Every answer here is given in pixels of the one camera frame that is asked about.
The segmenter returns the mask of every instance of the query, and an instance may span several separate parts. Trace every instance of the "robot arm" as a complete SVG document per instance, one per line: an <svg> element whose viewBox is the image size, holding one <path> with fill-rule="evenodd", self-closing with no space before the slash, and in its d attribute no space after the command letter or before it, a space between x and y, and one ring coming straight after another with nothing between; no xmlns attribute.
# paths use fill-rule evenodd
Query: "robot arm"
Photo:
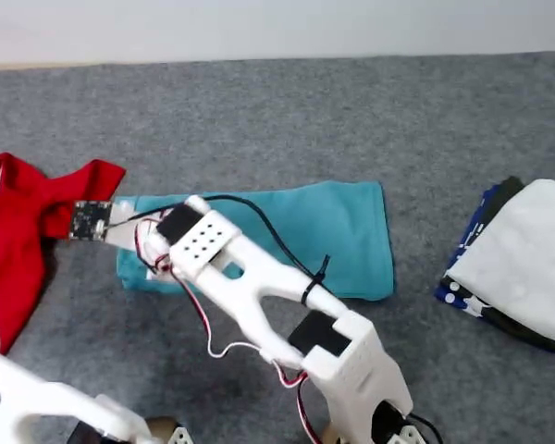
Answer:
<svg viewBox="0 0 555 444"><path fill-rule="evenodd" d="M345 440L424 442L405 422L413 402L372 322L324 287L312 285L299 269L277 261L204 199L192 196L178 205L138 248L154 252L149 258L153 262L168 255L170 274L188 280L230 315L266 361L304 370L325 396L331 423ZM243 271L240 277L224 275L230 263ZM266 295L304 302L313 310L315 315L303 321L297 335L302 342L310 340L310 347L300 350L273 331L260 305ZM321 342L333 335L343 338L338 350Z"/></svg>
<svg viewBox="0 0 555 444"><path fill-rule="evenodd" d="M0 443L33 444L30 426L36 416L78 419L91 434L69 441L78 444L84 439L92 443L192 444L184 428L170 440L155 438L143 418L105 395L94 399L65 384L44 381L0 354Z"/></svg>

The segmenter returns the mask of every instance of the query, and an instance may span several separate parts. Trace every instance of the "white wall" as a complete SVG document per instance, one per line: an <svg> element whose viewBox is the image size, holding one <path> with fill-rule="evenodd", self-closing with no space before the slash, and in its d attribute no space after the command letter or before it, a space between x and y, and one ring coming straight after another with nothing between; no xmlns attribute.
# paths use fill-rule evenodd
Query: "white wall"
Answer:
<svg viewBox="0 0 555 444"><path fill-rule="evenodd" d="M555 50L555 0L0 0L0 63Z"/></svg>

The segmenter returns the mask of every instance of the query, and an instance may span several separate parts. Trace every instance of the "white 3d-printed robot arm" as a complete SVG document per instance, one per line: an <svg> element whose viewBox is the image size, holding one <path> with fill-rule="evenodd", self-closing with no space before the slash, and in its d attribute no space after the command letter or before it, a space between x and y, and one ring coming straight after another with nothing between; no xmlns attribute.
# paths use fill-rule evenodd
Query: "white 3d-printed robot arm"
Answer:
<svg viewBox="0 0 555 444"><path fill-rule="evenodd" d="M119 441L163 444L139 415L109 398L46 382L0 354L0 444L33 444L28 425L43 415L75 417Z"/></svg>
<svg viewBox="0 0 555 444"><path fill-rule="evenodd" d="M235 319L242 333L261 348L264 359L305 370L327 399L331 422L342 437L352 444L372 443L373 427L378 426L375 411L383 402L403 418L409 414L413 402L401 370L384 351L372 322L314 285L305 304L334 318L333 329L350 343L340 356L319 346L302 355L273 331L260 299L273 295L301 302L312 279L277 261L202 198L192 196L186 205L202 215L197 223L170 247L156 230L146 243L160 254L168 252L173 273ZM223 274L229 263L243 270L240 277ZM394 435L389 442L423 442L412 430L414 439Z"/></svg>

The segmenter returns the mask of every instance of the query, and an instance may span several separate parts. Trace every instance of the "folded white cloth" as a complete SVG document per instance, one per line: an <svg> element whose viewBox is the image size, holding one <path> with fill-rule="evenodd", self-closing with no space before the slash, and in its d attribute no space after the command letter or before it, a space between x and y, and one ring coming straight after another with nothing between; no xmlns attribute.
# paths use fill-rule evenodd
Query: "folded white cloth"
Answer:
<svg viewBox="0 0 555 444"><path fill-rule="evenodd" d="M555 340L555 181L535 180L516 194L448 275Z"/></svg>

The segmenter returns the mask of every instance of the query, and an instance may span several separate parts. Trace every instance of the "black wire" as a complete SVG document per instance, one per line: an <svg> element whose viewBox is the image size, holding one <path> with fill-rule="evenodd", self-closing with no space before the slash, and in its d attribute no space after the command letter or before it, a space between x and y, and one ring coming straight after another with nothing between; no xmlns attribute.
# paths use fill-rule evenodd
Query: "black wire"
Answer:
<svg viewBox="0 0 555 444"><path fill-rule="evenodd" d="M288 248L288 246L284 243L284 241L281 239L281 237L279 236L278 232L276 231L276 229L274 228L274 226L272 225L271 221L269 220L269 217L267 217L267 215L264 213L264 211L257 206L256 203L250 201L249 199L245 199L243 197L238 197L238 196L233 196L231 194L217 194L214 196L207 196L204 197L204 199L208 202L212 202L212 201L233 201L233 202L238 202L240 204L245 204L247 205L249 208L251 208L260 218L261 220L264 222L265 226L267 227L267 229L269 230L269 232L271 233L271 236L274 238L274 240L276 241L277 246L279 247L279 249L286 254L286 256L296 265L298 266L298 268L301 269L301 271L308 276L311 279L315 279L315 273L313 273L312 271L310 271L301 261L300 259L298 259L298 257L296 257L296 254L294 254L290 248ZM109 225L107 228L115 228L118 227L120 225L126 224L132 220L136 220L136 219L140 219L141 217L146 217L149 215L152 215L154 213L157 213L159 211L165 211L165 210L169 210L171 208L175 208L178 204L180 203L173 203L170 205L165 205L165 206L160 206L158 208L154 208L152 210L148 210L148 211L144 211L143 213L139 213L137 215L133 215L132 217L129 217L126 220L123 220L121 222L117 222L116 224L112 224Z"/></svg>
<svg viewBox="0 0 555 444"><path fill-rule="evenodd" d="M263 210L261 208L259 208L255 203L253 203L250 200L245 199L243 197L233 196L231 194L217 194L215 196L204 197L204 199L208 202L211 202L211 201L234 201L234 202L239 202L241 204L247 205L259 217L261 217L261 220L263 220L265 226L267 227L267 229L271 233L272 237L276 241L277 246L279 247L279 249L282 252L284 252L284 254L286 254L286 256L288 256L288 258L306 274L306 276L312 278L315 275L308 268L306 268L306 266L304 266L304 264L302 262L300 262L300 260L296 257L296 255L288 248L288 246L284 243L284 241L279 237L278 232L276 231L274 226L269 221L269 218L265 215Z"/></svg>
<svg viewBox="0 0 555 444"><path fill-rule="evenodd" d="M106 229L119 227L120 225L127 224L132 220L140 219L142 217L146 217L149 215L153 215L154 213L158 213L159 211L166 211L170 210L171 208L175 208L178 203L172 203L170 205L159 206L158 208L154 208L152 210L144 211L143 213L138 213L137 215L133 215L132 217L128 217L126 220L122 220L121 222L117 222L116 224L111 224L106 227Z"/></svg>
<svg viewBox="0 0 555 444"><path fill-rule="evenodd" d="M444 439L442 439L442 435L440 434L440 432L438 432L438 429L436 428L435 425L430 423L427 419L423 418L422 416L419 416L418 414L409 413L408 416L414 419L415 421L419 421L424 426L427 426L427 428L429 428L432 431L432 433L436 436L436 439L438 440L438 444L444 444Z"/></svg>

